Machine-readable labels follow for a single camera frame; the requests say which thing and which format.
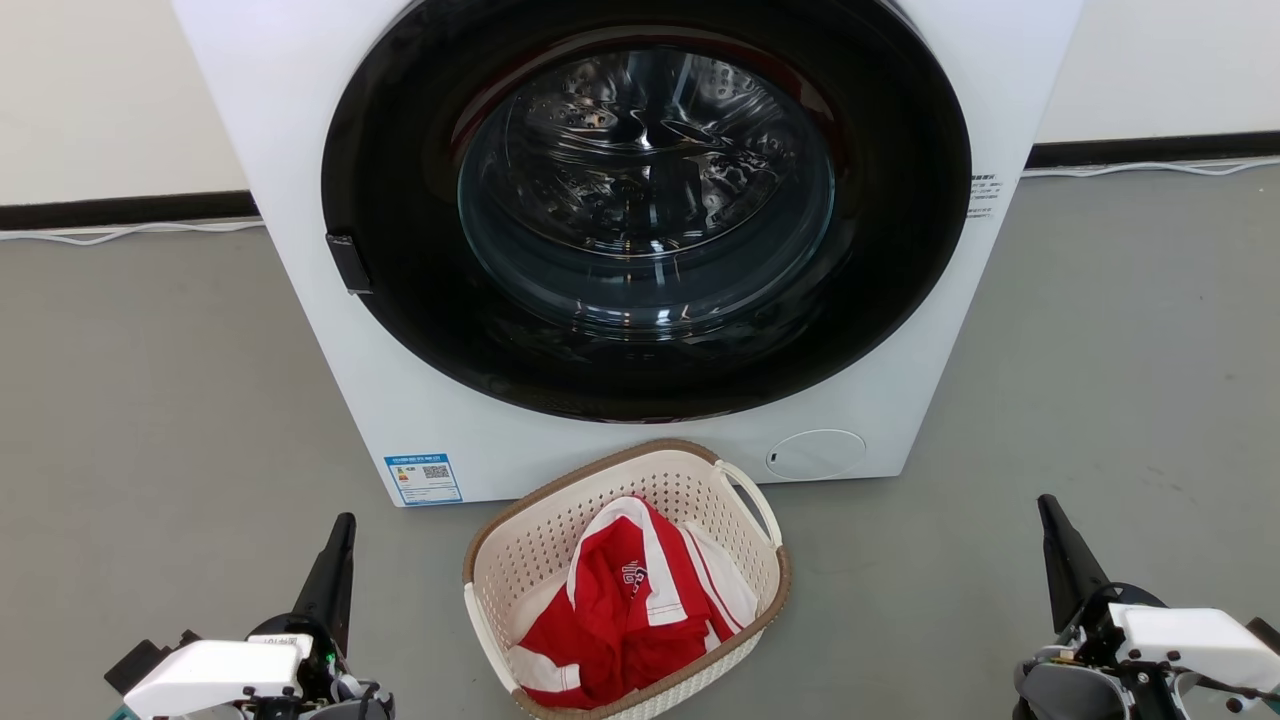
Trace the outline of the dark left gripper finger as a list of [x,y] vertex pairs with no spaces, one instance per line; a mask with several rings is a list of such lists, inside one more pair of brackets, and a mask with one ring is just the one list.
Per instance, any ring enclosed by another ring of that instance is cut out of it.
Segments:
[[311,638],[312,656],[344,656],[355,587],[356,518],[339,514],[292,609],[291,626]]

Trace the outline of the black round washing machine door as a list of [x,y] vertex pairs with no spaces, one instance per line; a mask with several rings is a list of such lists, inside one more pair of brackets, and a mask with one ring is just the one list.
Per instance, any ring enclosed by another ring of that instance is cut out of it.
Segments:
[[[513,304],[460,220],[481,123],[534,76],[677,47],[780,86],[824,138],[835,205],[815,260],[698,334],[595,337]],[[724,416],[835,378],[919,309],[957,250],[977,120],[890,0],[416,0],[369,49],[323,156],[329,234],[355,238],[365,307],[439,373],[585,421]]]

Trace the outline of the white perforated laundry basket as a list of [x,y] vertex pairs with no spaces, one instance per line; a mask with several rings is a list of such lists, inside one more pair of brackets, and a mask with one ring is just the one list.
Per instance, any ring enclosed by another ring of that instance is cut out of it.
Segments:
[[[685,669],[594,710],[547,707],[515,680],[507,653],[564,584],[588,524],[616,498],[637,496],[662,516],[700,527],[727,551],[759,600],[755,619]],[[470,620],[513,700],[538,720],[653,720],[745,659],[785,606],[792,573],[780,525],[745,471],[685,439],[612,454],[511,505],[470,546],[463,568]]]

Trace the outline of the blue energy label sticker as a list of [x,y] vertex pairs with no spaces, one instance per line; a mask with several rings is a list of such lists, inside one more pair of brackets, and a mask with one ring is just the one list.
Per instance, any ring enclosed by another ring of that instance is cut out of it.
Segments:
[[420,507],[465,501],[445,454],[384,457],[392,497],[401,507]]

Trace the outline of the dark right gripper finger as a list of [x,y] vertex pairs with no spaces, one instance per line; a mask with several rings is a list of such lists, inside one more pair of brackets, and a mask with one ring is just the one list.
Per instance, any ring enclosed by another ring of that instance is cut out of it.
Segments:
[[1110,598],[1111,580],[1053,495],[1037,498],[1053,630],[1092,632]]

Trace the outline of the steel washing drum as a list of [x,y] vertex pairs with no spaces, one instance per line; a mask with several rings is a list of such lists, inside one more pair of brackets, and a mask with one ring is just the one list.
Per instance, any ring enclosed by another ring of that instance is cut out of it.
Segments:
[[780,86],[677,47],[607,53],[518,86],[462,161],[460,220],[513,304],[617,340],[698,334],[819,255],[820,132]]

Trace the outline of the red and white sports garment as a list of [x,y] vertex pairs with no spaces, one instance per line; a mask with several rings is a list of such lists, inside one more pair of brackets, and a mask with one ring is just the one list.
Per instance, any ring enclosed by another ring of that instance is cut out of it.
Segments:
[[594,710],[666,679],[742,632],[759,600],[700,527],[637,496],[590,520],[564,584],[508,651],[547,707]]

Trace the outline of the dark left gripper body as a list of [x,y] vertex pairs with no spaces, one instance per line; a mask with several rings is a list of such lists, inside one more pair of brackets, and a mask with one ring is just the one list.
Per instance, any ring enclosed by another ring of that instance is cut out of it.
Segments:
[[396,720],[394,694],[349,671],[340,624],[314,615],[278,615],[244,639],[301,652],[293,691],[246,691],[247,698],[238,703],[246,720]]

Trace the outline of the round white filter cover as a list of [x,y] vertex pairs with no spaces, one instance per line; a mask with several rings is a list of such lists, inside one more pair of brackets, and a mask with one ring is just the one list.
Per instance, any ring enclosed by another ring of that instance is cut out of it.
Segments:
[[785,480],[847,479],[867,456],[865,441],[840,429],[815,429],[778,442],[765,456],[765,468]]

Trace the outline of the white front-load washing machine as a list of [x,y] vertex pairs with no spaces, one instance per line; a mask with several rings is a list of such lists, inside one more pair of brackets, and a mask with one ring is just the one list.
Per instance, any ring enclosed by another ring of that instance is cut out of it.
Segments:
[[346,292],[325,245],[323,156],[337,104],[369,49],[416,0],[172,0],[253,200],[393,505],[387,456],[445,454],[463,502],[521,497],[590,461],[685,439],[758,483],[765,456],[815,429],[859,434],[847,479],[908,461],[1024,172],[1085,0],[890,0],[924,33],[977,122],[969,174],[998,174],[991,218],[965,220],[924,302],[835,378],[724,416],[600,423],[504,404],[439,373]]

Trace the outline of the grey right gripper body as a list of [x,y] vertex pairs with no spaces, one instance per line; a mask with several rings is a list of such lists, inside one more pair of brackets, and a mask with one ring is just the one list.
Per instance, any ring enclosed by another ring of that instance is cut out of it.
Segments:
[[1124,651],[1112,598],[1082,602],[1075,616],[1014,671],[1012,720],[1190,720],[1184,696],[1201,675],[1169,659]]

